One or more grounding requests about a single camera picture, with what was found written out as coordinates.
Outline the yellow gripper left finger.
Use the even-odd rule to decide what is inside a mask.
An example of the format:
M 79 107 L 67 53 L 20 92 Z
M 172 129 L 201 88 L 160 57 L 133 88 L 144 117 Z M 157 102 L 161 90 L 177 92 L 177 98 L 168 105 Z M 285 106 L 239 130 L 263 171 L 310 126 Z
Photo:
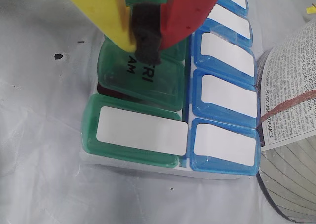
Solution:
M 125 0 L 70 0 L 107 38 L 126 52 L 136 51 L 131 8 Z

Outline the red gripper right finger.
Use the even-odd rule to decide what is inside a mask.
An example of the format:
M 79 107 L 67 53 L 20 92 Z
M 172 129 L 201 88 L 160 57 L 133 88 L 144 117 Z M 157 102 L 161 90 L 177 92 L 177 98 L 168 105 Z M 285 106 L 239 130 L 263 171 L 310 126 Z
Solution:
M 206 21 L 218 0 L 142 2 L 132 9 L 131 28 L 136 38 L 136 59 L 159 65 L 160 52 L 179 43 Z

